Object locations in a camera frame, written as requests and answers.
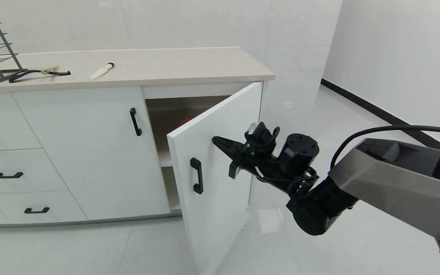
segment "beige countertop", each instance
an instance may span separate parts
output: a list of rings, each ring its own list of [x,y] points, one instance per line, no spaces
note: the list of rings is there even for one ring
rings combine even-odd
[[[29,70],[59,65],[68,76],[31,73],[15,83],[0,83],[0,92],[132,87],[274,80],[275,75],[238,47],[198,49],[102,50],[18,55]],[[89,77],[108,62],[115,67],[91,81]],[[16,68],[12,59],[0,68]]]

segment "open cabinet door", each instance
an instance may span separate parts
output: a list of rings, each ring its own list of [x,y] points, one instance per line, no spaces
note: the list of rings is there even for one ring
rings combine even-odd
[[[214,274],[245,218],[252,176],[228,176],[230,158],[213,136],[243,142],[259,120],[262,83],[253,83],[167,135],[188,241],[198,275]],[[201,162],[201,173],[191,159]],[[203,192],[194,191],[202,176]]]

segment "black handle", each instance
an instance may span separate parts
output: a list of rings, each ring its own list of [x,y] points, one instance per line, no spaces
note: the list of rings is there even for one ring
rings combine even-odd
[[[23,172],[18,172],[13,176],[3,176],[3,173],[0,173],[0,179],[19,179],[23,176]]]
[[[192,158],[190,160],[190,164],[191,164],[191,167],[193,167],[194,169],[196,169],[198,171],[198,182],[199,182],[199,183],[196,183],[192,189],[201,195],[203,193],[203,174],[201,172],[201,162],[199,160],[197,160],[196,158]]]
[[[135,119],[136,113],[137,113],[137,110],[135,110],[135,108],[130,109],[130,116],[131,116],[131,120],[133,122],[133,127],[135,127],[135,132],[137,133],[137,136],[141,136],[142,129],[140,129],[137,125],[137,120]]]
[[[50,210],[49,207],[44,207],[44,209],[42,209],[42,211],[32,211],[31,208],[27,208],[25,209],[25,214],[45,214]]]

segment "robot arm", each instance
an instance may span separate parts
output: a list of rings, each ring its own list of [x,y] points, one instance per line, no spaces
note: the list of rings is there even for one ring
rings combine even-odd
[[[272,155],[273,134],[262,122],[245,133],[246,143],[215,136],[213,144],[232,162],[229,176],[246,170],[290,196],[286,207],[298,226],[322,235],[358,200],[440,240],[440,150],[399,141],[365,139],[353,148],[316,187],[310,167],[319,153],[317,142],[290,134],[278,157]]]

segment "floor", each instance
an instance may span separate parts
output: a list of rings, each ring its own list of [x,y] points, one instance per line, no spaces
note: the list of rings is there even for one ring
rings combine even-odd
[[[387,125],[325,87],[310,108],[285,108],[273,115],[284,121],[278,146],[293,132],[312,136],[321,147],[313,163],[319,175],[327,173],[347,136]],[[402,132],[370,136],[417,143]],[[287,201],[265,183],[252,186],[248,222],[218,275],[440,275],[432,237],[364,202],[313,237],[295,224]],[[182,218],[0,228],[0,275],[190,275],[194,266],[185,234]]]

